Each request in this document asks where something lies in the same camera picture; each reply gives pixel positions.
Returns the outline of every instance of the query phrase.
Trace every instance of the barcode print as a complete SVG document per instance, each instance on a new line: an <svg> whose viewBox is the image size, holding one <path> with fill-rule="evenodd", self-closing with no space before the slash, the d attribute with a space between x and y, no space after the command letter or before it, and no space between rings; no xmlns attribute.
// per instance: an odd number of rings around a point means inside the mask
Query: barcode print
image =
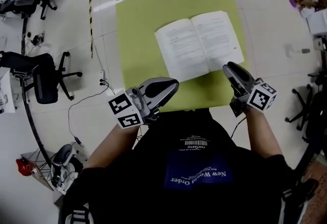
<svg viewBox="0 0 327 224"><path fill-rule="evenodd" d="M205 140L186 140L185 145L201 145L207 146L208 142Z"/></svg>

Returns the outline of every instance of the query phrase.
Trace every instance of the green mat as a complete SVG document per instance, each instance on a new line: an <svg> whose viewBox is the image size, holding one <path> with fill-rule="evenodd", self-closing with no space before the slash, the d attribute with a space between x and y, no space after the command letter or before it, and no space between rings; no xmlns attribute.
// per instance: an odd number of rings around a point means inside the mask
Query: green mat
<svg viewBox="0 0 327 224"><path fill-rule="evenodd" d="M235 0L126 0L116 5L118 43L125 89L152 77L169 77L154 32L173 21L225 11L239 40L247 67L243 27ZM180 83L160 110L192 110L228 105L232 88L222 70Z"/></svg>

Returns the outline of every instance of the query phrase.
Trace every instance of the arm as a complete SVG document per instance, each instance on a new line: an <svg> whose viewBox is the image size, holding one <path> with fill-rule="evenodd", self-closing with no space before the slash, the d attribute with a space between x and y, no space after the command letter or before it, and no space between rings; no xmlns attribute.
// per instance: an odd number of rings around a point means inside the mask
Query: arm
<svg viewBox="0 0 327 224"><path fill-rule="evenodd" d="M253 108L245 110L251 150L264 158L282 154L265 115Z"/></svg>
<svg viewBox="0 0 327 224"><path fill-rule="evenodd" d="M139 126L121 129L116 125L87 160L85 168L107 167L122 153L133 148Z"/></svg>

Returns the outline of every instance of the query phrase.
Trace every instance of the book page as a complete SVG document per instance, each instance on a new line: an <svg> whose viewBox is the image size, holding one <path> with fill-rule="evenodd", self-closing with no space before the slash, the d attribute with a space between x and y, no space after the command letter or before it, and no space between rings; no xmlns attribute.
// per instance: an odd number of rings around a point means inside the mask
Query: book page
<svg viewBox="0 0 327 224"><path fill-rule="evenodd" d="M202 42L210 71L232 61L244 61L240 44L226 12L200 14L191 19Z"/></svg>
<svg viewBox="0 0 327 224"><path fill-rule="evenodd" d="M183 82L209 73L201 42L189 19L172 22L155 36L171 78Z"/></svg>

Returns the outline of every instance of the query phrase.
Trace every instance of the yellow-black caution tape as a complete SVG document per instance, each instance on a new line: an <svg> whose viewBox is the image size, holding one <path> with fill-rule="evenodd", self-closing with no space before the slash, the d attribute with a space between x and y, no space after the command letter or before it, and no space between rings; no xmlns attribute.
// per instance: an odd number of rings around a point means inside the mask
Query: yellow-black caution tape
<svg viewBox="0 0 327 224"><path fill-rule="evenodd" d="M92 0L89 0L88 3L89 3L90 34L91 34L91 58L93 58Z"/></svg>

